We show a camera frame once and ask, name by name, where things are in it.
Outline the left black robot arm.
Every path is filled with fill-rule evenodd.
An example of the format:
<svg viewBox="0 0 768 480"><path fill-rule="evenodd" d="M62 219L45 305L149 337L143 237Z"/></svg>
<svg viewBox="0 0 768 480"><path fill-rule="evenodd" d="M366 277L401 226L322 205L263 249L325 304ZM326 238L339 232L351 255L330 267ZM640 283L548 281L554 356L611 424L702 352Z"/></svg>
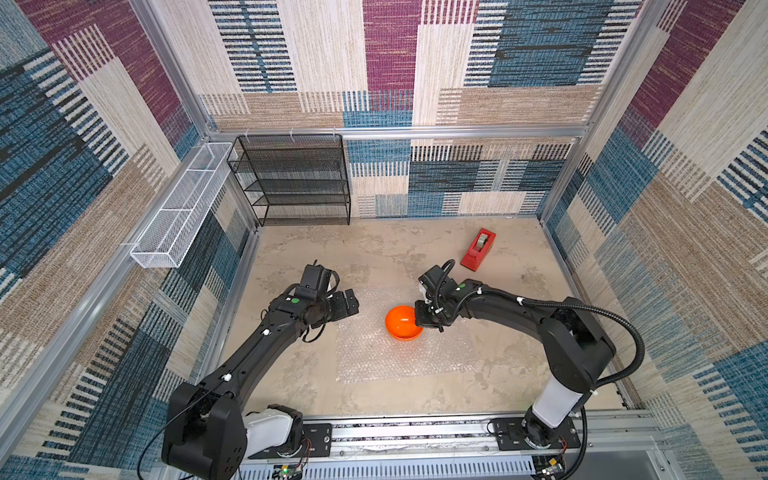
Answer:
<svg viewBox="0 0 768 480"><path fill-rule="evenodd" d="M312 301L284 293L273 299L258 328L221 366L193 385L183 383L169 400L163 432L163 463L202 479L230 479L247 458L265 450L285 456L301 451L303 415L271 404L254 415L245 404L279 356L316 323L359 312L354 291L325 294Z"/></svg>

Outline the red tape dispenser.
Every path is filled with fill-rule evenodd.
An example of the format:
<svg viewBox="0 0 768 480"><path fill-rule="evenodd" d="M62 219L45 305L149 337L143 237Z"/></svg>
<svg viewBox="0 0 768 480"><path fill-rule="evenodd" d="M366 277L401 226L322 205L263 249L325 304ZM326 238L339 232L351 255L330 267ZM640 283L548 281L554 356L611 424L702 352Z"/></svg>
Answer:
<svg viewBox="0 0 768 480"><path fill-rule="evenodd" d="M467 249L460 264L471 271L477 271L490 253L495 239L496 234L494 232L481 228Z"/></svg>

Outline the aluminium mounting rail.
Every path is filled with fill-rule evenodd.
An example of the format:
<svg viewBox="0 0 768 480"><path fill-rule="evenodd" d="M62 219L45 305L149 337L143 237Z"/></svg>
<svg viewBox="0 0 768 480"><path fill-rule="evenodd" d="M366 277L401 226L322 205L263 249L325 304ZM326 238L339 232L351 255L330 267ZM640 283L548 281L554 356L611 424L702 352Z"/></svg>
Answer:
<svg viewBox="0 0 768 480"><path fill-rule="evenodd" d="M646 410L572 416L552 446L513 433L521 414L309 417L292 458L264 453L235 479L529 479L550 469L576 479L681 479L682 469Z"/></svg>

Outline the clear bubble wrap sheet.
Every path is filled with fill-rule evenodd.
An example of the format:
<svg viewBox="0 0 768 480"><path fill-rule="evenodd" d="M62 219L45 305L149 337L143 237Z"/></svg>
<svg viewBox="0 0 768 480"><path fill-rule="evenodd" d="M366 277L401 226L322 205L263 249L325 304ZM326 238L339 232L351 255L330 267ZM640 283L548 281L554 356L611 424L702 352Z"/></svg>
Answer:
<svg viewBox="0 0 768 480"><path fill-rule="evenodd" d="M477 360L467 326L455 322L439 332L426 329L413 340L397 340L385 317L395 307L413 307L423 295L415 286L361 287L359 313L339 322L337 380L341 383L468 371Z"/></svg>

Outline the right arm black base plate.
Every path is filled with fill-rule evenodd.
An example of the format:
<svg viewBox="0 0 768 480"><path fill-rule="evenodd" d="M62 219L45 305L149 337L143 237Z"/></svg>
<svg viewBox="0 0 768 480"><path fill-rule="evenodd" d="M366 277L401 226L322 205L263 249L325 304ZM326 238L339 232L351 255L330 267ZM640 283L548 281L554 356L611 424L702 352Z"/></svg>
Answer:
<svg viewBox="0 0 768 480"><path fill-rule="evenodd" d="M495 438L501 451L578 449L582 439L573 418L566 416L556 428L533 416L513 415L491 419L486 431Z"/></svg>

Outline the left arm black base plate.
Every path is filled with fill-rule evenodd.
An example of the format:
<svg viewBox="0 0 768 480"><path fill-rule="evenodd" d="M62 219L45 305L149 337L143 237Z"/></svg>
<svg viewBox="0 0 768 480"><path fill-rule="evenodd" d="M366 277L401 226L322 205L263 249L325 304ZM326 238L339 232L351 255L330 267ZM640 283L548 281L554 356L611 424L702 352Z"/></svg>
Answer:
<svg viewBox="0 0 768 480"><path fill-rule="evenodd" d="M264 449L249 456L248 459L326 458L331 454L332 435L331 423L304 424L297 440L290 437L286 445Z"/></svg>

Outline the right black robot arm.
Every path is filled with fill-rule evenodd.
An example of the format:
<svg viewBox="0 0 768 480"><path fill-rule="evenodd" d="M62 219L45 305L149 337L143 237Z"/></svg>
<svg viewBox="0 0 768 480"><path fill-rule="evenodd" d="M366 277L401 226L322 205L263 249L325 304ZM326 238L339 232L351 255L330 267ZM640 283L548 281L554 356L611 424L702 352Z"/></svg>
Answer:
<svg viewBox="0 0 768 480"><path fill-rule="evenodd" d="M584 405L613 359L616 348L595 316L577 299L552 306L477 281L439 287L421 279L424 298L415 304L416 324L443 330L459 318L487 320L541 342L550 379L521 422L525 440L547 448L575 408Z"/></svg>

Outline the orange plastic bowl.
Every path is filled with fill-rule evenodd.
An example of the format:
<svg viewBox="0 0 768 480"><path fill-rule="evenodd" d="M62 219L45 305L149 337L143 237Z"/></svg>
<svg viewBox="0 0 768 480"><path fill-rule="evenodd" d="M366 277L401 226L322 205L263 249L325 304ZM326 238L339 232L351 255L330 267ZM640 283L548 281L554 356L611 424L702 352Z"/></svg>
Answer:
<svg viewBox="0 0 768 480"><path fill-rule="evenodd" d="M423 328L416 323L415 309L412 306L396 306L385 317L387 332L396 340L411 341L418 338Z"/></svg>

